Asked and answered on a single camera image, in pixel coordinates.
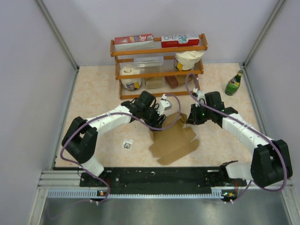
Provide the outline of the brown cardboard box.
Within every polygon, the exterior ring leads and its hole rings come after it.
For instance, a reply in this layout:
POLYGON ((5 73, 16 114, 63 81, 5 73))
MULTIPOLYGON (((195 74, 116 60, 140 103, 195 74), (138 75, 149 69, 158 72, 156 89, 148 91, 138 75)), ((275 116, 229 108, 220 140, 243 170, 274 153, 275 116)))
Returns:
POLYGON ((153 144, 149 147, 152 156, 160 165, 170 165, 194 152, 199 139, 190 127, 185 127, 187 115, 173 113, 166 117, 162 131, 150 131, 153 144))

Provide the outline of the small plastic bag packet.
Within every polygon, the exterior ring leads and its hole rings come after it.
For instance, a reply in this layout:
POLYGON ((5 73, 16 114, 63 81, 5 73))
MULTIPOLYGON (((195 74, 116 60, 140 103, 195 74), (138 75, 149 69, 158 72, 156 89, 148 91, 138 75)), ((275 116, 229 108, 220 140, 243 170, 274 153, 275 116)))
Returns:
POLYGON ((133 141, 134 140, 132 140, 132 139, 125 139, 123 141, 122 148, 127 149, 127 150, 131 150, 132 145, 133 145, 133 141))

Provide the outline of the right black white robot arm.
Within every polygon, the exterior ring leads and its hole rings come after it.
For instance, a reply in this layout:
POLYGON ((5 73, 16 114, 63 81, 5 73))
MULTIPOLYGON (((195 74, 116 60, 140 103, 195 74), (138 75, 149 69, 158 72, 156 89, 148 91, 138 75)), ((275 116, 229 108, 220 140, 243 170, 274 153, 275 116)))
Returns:
POLYGON ((234 135, 252 154, 250 163, 231 161, 222 164, 219 173, 223 185, 231 185, 236 179, 252 180, 260 187, 267 187, 292 177, 289 148, 285 141, 273 140, 248 124, 232 107, 225 107, 218 91, 204 93, 194 89, 188 124, 201 125, 207 121, 218 124, 234 135))

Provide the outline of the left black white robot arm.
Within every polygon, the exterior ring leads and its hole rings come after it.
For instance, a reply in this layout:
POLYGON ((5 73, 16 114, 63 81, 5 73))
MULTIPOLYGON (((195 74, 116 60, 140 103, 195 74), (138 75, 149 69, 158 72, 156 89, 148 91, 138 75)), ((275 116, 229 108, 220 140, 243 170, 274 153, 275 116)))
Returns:
POLYGON ((100 116, 89 119, 76 117, 69 126, 61 145, 81 167, 91 173, 91 182, 101 186, 106 182, 106 174, 103 172, 104 167, 94 156, 97 138, 136 119, 142 120, 152 130, 161 129, 166 119, 164 112, 171 107, 165 94, 157 101, 154 95, 143 91, 134 100, 125 101, 100 116))

